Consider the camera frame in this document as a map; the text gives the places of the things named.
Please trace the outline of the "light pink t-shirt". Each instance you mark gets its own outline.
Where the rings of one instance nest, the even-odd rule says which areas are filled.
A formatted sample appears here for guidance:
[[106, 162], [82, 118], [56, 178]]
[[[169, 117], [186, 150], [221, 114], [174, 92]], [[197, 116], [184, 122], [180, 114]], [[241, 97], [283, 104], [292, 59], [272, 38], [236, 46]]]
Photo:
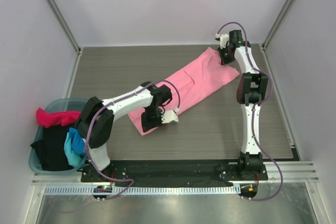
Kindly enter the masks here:
[[173, 100], [165, 109], [172, 110], [179, 104], [177, 115], [180, 115], [238, 76], [239, 72], [233, 67], [222, 65], [218, 52], [209, 47], [198, 58], [167, 78], [177, 87], [181, 99], [172, 89]]

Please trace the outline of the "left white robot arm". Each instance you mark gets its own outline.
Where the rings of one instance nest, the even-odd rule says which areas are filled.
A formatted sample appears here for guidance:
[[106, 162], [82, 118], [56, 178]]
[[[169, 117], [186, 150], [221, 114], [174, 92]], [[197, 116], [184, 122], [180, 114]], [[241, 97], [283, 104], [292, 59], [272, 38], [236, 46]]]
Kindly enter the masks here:
[[87, 101], [75, 128], [85, 142], [84, 152], [94, 167], [93, 176], [98, 181], [123, 181], [112, 178], [113, 168], [107, 152], [107, 141], [114, 122], [142, 108], [144, 112], [140, 116], [140, 128], [144, 133], [162, 124], [178, 122], [178, 106], [173, 110], [164, 109], [164, 104], [171, 101], [171, 89], [166, 85], [157, 87], [155, 82], [145, 82], [133, 91], [115, 98], [100, 100], [92, 97]]

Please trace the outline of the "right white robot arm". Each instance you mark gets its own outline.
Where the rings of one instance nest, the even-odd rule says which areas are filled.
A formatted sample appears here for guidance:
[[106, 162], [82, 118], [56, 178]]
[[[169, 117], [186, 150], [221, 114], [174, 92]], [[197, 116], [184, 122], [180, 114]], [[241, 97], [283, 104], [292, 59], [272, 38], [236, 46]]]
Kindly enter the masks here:
[[232, 30], [228, 34], [217, 33], [215, 39], [219, 41], [221, 64], [237, 61], [242, 75], [236, 100], [243, 114], [243, 143], [237, 165], [230, 165], [227, 173], [234, 180], [267, 180], [259, 142], [259, 116], [261, 103], [266, 96], [268, 77], [260, 72], [250, 44], [243, 40], [241, 30]]

